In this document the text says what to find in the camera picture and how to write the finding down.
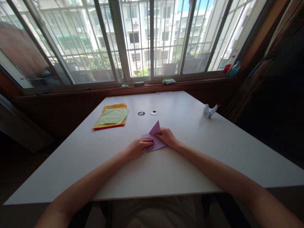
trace blue sky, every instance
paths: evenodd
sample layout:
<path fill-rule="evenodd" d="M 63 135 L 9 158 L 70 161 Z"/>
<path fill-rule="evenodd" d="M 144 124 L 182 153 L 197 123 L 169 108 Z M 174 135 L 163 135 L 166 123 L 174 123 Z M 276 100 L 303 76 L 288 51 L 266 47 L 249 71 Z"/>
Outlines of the blue sky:
<path fill-rule="evenodd" d="M 181 11 L 181 6 L 182 6 L 182 4 L 183 4 L 183 0 L 178 0 L 177 1 L 178 2 L 178 8 L 177 8 L 177 11 Z M 183 8 L 183 12 L 184 11 L 189 11 L 189 3 L 188 3 L 189 1 L 188 0 L 184 0 L 184 8 Z M 196 1 L 196 5 L 197 6 L 199 6 L 199 0 L 197 0 Z M 206 5 L 207 5 L 207 2 L 208 2 L 208 0 L 201 0 L 201 2 L 200 2 L 200 6 L 199 6 L 199 9 L 200 10 L 205 10 L 206 9 Z M 208 4 L 208 8 L 211 6 L 213 4 L 213 0 L 210 0 L 209 1 L 209 4 Z"/>

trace white table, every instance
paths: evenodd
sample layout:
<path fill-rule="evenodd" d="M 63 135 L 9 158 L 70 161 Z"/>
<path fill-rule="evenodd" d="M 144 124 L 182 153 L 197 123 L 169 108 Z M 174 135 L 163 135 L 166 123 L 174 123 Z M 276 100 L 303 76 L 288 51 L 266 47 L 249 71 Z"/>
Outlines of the white table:
<path fill-rule="evenodd" d="M 106 105 L 126 103 L 124 127 L 91 130 Z M 220 160 L 264 187 L 304 185 L 304 170 L 215 113 L 203 117 L 205 105 L 184 91 L 104 99 L 77 129 L 5 202 L 53 201 L 61 192 L 110 159 L 159 120 L 177 139 Z M 145 153 L 123 166 L 94 200 L 214 193 L 221 189 L 175 150 Z"/>

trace yellow paper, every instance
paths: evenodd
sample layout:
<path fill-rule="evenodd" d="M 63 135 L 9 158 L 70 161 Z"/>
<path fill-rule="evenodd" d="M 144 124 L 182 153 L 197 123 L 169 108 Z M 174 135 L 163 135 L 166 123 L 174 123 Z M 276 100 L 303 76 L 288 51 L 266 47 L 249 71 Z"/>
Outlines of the yellow paper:
<path fill-rule="evenodd" d="M 102 115 L 106 109 L 114 109 L 114 108 L 127 108 L 127 105 L 126 104 L 114 104 L 114 105 L 105 106 L 104 109 L 102 110 L 102 113 L 101 113 L 100 117 L 98 118 L 98 120 L 102 117 Z M 104 125 L 95 125 L 92 129 L 111 127 L 111 126 L 115 126 L 115 125 L 122 125 L 122 124 L 125 124 L 125 122 L 126 122 L 126 119 L 124 119 L 122 123 L 108 123 L 108 124 L 104 124 Z"/>

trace red bottle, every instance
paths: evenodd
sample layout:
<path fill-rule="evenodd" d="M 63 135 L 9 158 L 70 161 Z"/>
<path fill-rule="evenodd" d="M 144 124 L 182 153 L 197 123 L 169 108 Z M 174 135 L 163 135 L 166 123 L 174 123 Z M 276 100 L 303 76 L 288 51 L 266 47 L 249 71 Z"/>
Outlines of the red bottle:
<path fill-rule="evenodd" d="M 232 67 L 232 64 L 234 63 L 235 55 L 231 56 L 231 59 L 226 63 L 225 68 L 223 70 L 223 74 L 226 74 L 228 70 Z"/>

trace hand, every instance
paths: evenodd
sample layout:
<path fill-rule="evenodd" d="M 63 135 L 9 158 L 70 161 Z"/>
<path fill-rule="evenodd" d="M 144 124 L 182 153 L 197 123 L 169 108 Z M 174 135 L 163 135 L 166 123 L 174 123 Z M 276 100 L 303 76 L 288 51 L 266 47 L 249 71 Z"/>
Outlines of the hand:
<path fill-rule="evenodd" d="M 161 128 L 161 133 L 161 135 L 155 134 L 155 136 L 172 148 L 177 146 L 179 141 L 175 138 L 169 128 Z"/>
<path fill-rule="evenodd" d="M 146 146 L 154 145 L 153 141 L 153 139 L 147 137 L 135 139 L 122 151 L 122 153 L 127 157 L 128 160 L 137 158 L 143 155 L 144 148 Z"/>

